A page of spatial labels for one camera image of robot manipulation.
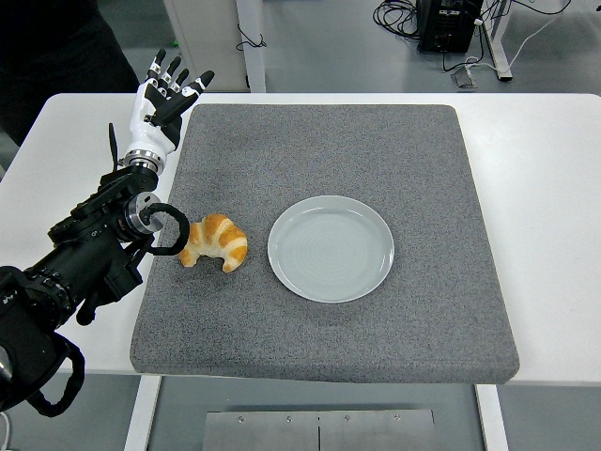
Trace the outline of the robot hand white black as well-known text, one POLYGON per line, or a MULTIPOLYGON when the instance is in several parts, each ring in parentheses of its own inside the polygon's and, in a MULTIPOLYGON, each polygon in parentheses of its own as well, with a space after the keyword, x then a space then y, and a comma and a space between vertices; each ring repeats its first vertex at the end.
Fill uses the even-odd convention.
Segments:
POLYGON ((126 153, 131 159, 149 157, 157 164, 165 163, 179 145, 182 115, 195 104, 215 76, 212 70, 207 70, 186 84, 189 71, 178 68, 181 58, 175 57, 164 69, 165 57, 166 51, 159 50, 136 92, 130 122, 132 141, 126 153))

